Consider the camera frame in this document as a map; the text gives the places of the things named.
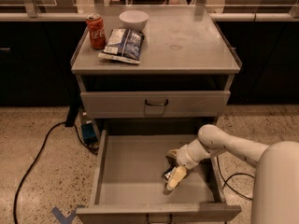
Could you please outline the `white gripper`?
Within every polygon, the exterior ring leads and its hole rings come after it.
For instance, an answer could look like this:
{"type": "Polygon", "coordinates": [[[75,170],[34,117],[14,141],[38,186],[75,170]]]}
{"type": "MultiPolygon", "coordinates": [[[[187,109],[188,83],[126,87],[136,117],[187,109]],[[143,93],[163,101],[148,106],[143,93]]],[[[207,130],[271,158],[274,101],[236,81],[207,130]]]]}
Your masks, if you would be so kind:
{"type": "Polygon", "coordinates": [[[189,144],[181,147],[179,150],[171,149],[167,151],[165,157],[170,164],[177,163],[179,165],[179,167],[172,168],[172,173],[166,183],[166,188],[171,191],[186,176],[187,170],[193,169],[202,160],[208,159],[210,153],[204,149],[198,139],[195,139],[189,144]]]}

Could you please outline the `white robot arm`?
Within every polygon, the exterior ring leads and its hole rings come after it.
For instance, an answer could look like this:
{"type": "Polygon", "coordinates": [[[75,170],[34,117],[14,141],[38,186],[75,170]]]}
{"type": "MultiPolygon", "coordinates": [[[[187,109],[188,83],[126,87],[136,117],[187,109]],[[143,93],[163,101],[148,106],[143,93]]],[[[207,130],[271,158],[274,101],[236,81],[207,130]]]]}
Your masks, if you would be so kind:
{"type": "Polygon", "coordinates": [[[164,175],[166,189],[175,189],[191,169],[220,152],[228,152],[255,169],[251,224],[299,224],[298,142],[266,145],[204,125],[189,144],[167,152],[174,167],[164,175]]]}

